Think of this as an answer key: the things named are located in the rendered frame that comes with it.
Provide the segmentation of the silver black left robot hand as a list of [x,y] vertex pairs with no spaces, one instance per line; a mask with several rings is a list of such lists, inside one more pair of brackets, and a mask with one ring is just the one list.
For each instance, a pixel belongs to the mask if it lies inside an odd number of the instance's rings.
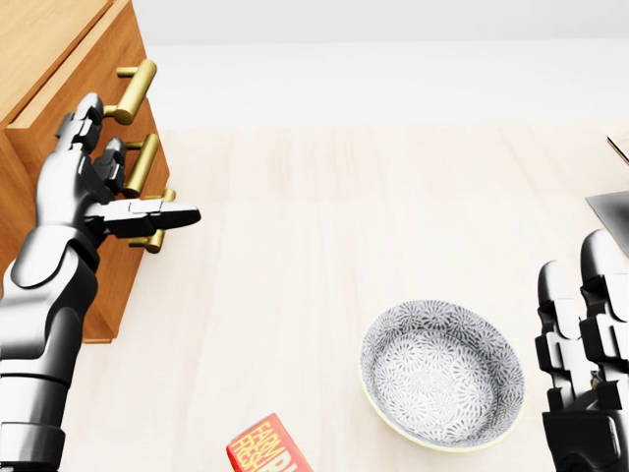
[[106,236],[119,239],[149,237],[158,230],[200,221],[196,206],[161,199],[121,199],[126,148],[114,137],[102,155],[91,159],[98,144],[104,105],[95,92],[67,114],[58,142],[44,160],[36,187],[36,224],[74,228],[99,245]]

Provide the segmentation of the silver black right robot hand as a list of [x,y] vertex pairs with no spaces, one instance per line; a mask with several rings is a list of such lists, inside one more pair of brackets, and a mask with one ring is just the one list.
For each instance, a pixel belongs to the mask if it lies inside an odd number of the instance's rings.
[[580,266],[583,315],[558,262],[538,277],[546,442],[555,472],[629,472],[629,268],[603,229],[583,241]]

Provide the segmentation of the wooden cabinet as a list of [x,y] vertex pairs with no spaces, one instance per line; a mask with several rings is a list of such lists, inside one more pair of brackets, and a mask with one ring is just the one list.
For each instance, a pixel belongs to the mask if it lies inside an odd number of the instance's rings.
[[[18,108],[35,96],[115,1],[0,0],[0,157],[7,150],[4,130]],[[14,154],[8,164],[0,163],[0,183],[26,181],[29,175],[18,166]],[[4,271],[26,234],[0,233],[0,295]]]

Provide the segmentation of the black white patterned bowl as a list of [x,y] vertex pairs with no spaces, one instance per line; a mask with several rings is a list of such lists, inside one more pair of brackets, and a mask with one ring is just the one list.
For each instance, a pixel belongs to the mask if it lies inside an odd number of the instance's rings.
[[414,300],[373,320],[360,379],[374,411],[404,438],[435,450],[492,446],[520,420],[518,356],[491,323],[456,304]]

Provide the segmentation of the flat dark stove plate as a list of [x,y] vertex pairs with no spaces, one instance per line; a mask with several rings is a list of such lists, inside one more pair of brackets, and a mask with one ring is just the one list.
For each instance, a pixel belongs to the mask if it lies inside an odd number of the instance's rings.
[[629,249],[629,191],[590,196],[586,201],[616,243]]

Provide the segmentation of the dark board with pale edge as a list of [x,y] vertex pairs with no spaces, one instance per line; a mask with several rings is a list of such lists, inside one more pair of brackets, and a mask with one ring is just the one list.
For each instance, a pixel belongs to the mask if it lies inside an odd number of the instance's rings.
[[606,140],[621,159],[629,165],[629,132],[607,136]]

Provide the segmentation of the red printed food box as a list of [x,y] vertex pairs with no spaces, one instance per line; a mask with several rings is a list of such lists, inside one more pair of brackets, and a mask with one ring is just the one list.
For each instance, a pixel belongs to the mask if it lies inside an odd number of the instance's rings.
[[226,446],[234,472],[314,472],[276,413]]

